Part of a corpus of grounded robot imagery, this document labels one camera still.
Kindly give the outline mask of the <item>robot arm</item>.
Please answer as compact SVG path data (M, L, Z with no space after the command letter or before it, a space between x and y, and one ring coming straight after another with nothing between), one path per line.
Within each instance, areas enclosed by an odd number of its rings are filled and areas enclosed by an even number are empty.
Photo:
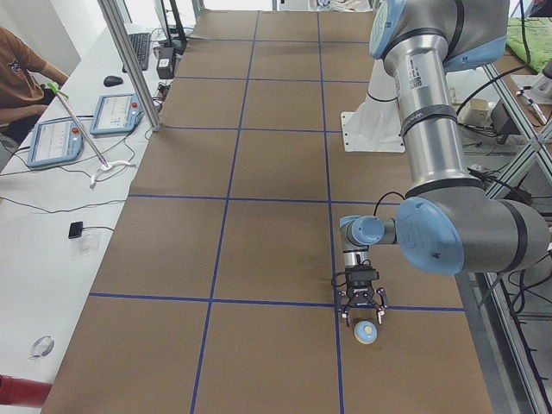
M396 244L415 268L447 275L524 270L546 254L550 234L540 214L517 201L488 198L468 173L445 78L503 55L508 8L505 1L379 5L369 51L395 83L413 184L392 219L341 219L350 304L385 312L385 292L371 285L373 244Z

